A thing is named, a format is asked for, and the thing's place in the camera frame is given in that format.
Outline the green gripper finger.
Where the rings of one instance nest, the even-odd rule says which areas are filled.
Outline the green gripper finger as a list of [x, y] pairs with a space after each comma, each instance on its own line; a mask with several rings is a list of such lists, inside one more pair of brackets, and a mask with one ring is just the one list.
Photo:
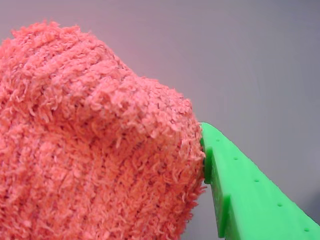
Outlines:
[[203, 122], [204, 183], [210, 185], [218, 237], [319, 240], [320, 226], [232, 141]]

